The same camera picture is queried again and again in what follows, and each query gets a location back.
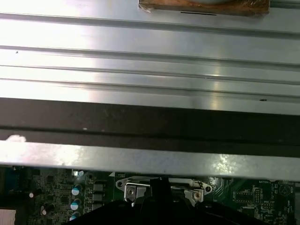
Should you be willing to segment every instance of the electrolytic capacitor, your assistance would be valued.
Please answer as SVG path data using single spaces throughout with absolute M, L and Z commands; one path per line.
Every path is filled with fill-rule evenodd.
M 77 210 L 79 208 L 81 204 L 80 199 L 75 199 L 72 203 L 71 203 L 71 210 Z
M 72 191 L 71 191 L 72 195 L 75 195 L 75 196 L 79 195 L 79 193 L 81 192 L 82 189 L 83 189 L 82 186 L 77 184 L 75 187 L 72 188 Z
M 40 195 L 41 193 L 42 193 L 42 189 L 38 188 L 29 193 L 29 198 L 35 198 L 36 196 Z
M 76 218 L 78 218 L 78 217 L 80 217 L 80 213 L 79 213 L 79 212 L 75 212 L 75 213 L 73 213 L 73 214 L 71 215 L 70 221 L 73 220 L 73 219 L 76 219 Z
M 47 215 L 49 212 L 53 211 L 55 209 L 55 205 L 54 204 L 50 204 L 48 206 L 46 206 L 43 210 L 42 210 L 42 215 Z

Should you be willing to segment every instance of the metal rail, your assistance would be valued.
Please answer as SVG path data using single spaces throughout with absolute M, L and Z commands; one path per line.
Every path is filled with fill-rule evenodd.
M 299 5 L 248 18 L 5 1 L 0 97 L 298 115 Z
M 0 141 L 3 165 L 300 180 L 300 159 Z

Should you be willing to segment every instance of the dark gap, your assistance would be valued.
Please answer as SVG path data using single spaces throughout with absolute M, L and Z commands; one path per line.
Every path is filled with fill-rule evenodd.
M 199 14 L 199 15 L 216 15 L 216 14 L 211 14 L 211 13 L 191 13 L 191 12 L 180 12 L 180 13 L 185 13 L 185 14 Z

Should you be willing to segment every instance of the screw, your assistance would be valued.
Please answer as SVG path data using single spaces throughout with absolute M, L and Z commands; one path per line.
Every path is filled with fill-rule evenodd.
M 131 189 L 128 190 L 128 194 L 133 195 L 133 193 L 134 193 L 133 190 L 131 190 Z
M 199 199 L 199 198 L 200 198 L 199 192 L 194 193 L 194 198 L 195 198 L 195 199 Z
M 207 186 L 207 187 L 205 188 L 205 190 L 206 190 L 207 192 L 210 192 L 210 191 L 211 191 L 211 187 L 210 187 L 210 186 Z

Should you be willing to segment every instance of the green circuit board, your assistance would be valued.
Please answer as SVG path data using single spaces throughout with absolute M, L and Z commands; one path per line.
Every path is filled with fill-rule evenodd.
M 41 189 L 34 199 L 27 225 L 61 225 L 72 215 L 83 215 L 113 200 L 121 200 L 124 193 L 116 188 L 118 180 L 141 176 L 120 172 L 91 172 L 47 168 L 1 168 L 2 195 Z M 218 177 L 195 178 L 213 187 L 205 200 L 223 203 L 269 224 L 294 225 L 295 183 L 282 180 L 245 180 Z M 80 194 L 72 189 L 79 185 Z M 78 203 L 76 210 L 71 209 Z M 43 207 L 55 208 L 43 215 Z

